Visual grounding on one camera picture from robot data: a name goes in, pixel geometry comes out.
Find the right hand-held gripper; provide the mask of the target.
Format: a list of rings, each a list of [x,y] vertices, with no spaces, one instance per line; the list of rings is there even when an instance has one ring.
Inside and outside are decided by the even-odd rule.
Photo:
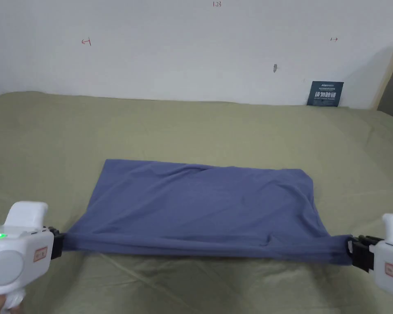
[[[346,240],[346,250],[354,267],[369,273],[375,284],[393,296],[393,214],[382,216],[385,238],[360,235]]]

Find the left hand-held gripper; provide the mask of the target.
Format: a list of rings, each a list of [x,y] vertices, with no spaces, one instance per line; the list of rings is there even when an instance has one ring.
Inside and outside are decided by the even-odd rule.
[[[0,295],[3,310],[17,307],[25,286],[44,275],[50,261],[61,257],[65,233],[44,225],[48,205],[20,201],[12,205],[0,225]]]

